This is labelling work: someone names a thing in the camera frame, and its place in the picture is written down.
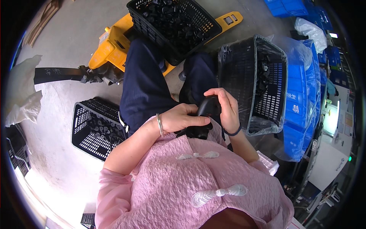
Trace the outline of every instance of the black plastic basket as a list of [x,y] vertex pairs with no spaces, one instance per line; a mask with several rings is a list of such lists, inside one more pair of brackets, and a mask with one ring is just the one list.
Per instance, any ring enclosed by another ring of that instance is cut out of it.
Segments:
[[86,228],[94,229],[95,228],[95,213],[83,213],[83,217],[81,218],[81,225]]
[[132,0],[127,3],[127,8],[130,11],[134,28],[148,37],[162,51],[164,58],[173,66],[177,66],[180,62],[190,56],[193,52],[202,47],[207,41],[214,38],[222,32],[219,23],[207,13],[194,0],[172,0],[177,5],[182,7],[184,13],[192,20],[195,27],[201,28],[204,33],[208,33],[207,39],[194,47],[186,54],[180,53],[150,22],[148,22],[141,12],[141,7],[146,6],[153,0]]
[[[71,143],[91,156],[105,161],[110,152],[116,147],[116,144],[111,144],[106,138],[96,136],[90,132],[88,126],[89,115],[94,113],[109,122],[121,125],[118,118],[118,111],[118,105],[99,97],[75,103]],[[121,138],[125,140],[127,134],[121,136]]]
[[[263,99],[255,104],[258,54],[269,57],[270,80]],[[237,99],[239,119],[248,136],[281,132],[287,92],[284,51],[260,35],[223,45],[219,52],[219,85]]]

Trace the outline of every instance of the navy trousers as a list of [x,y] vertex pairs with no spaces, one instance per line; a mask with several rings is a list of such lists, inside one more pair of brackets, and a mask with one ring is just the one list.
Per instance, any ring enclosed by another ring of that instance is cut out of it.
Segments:
[[[131,42],[120,102],[121,117],[130,127],[129,136],[151,116],[179,104],[171,98],[160,70],[164,61],[162,54],[150,42],[142,39]],[[180,103],[199,106],[205,98],[203,93],[218,87],[213,61],[207,53],[198,53],[185,60],[183,69],[187,78],[179,95]]]

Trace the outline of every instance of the black strap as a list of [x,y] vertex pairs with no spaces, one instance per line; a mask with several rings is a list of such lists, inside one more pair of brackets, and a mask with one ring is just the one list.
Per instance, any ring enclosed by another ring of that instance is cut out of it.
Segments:
[[227,134],[227,135],[229,135],[229,136],[235,136],[235,135],[237,135],[241,130],[242,130],[242,124],[239,122],[239,128],[238,128],[238,130],[237,130],[235,133],[233,133],[233,134],[229,134],[228,132],[226,132],[226,130],[224,130],[224,133],[225,133],[225,134]]

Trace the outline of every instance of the concrete floor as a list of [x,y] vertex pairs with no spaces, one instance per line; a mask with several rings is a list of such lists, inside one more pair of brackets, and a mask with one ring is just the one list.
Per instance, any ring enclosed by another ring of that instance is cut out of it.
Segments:
[[[293,29],[291,18],[273,17],[263,0],[196,1],[214,18],[230,11],[239,11],[244,17],[241,24],[211,41],[205,47],[207,51],[254,34],[289,36],[289,31]],[[40,54],[43,57],[38,67],[87,66],[104,28],[128,13],[127,2],[64,0],[33,48],[22,48],[17,63]],[[179,93],[183,85],[178,79],[181,70],[182,64],[165,78],[171,93]],[[103,163],[71,144],[74,104],[95,96],[118,104],[122,85],[59,81],[36,85],[36,90],[43,93],[37,124],[30,121],[21,123],[32,153],[30,161],[33,171],[26,179],[56,214],[73,227],[82,228],[80,220],[85,205],[95,203],[98,172]],[[259,136],[250,141],[268,154],[271,144],[258,144],[265,139]]]

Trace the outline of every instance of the textured pink fabric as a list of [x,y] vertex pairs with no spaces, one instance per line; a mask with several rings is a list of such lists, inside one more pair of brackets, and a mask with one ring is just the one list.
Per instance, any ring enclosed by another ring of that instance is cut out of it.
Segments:
[[[277,178],[259,161],[248,164],[226,148],[221,127],[212,120],[207,140],[159,138],[132,174],[124,176],[107,169],[100,172],[95,222],[104,228],[199,228],[212,215],[227,207],[244,211],[258,228],[286,228],[294,207]],[[181,154],[216,151],[217,158],[177,160]],[[214,197],[195,208],[192,196],[199,191],[226,189],[242,184],[244,196]]]

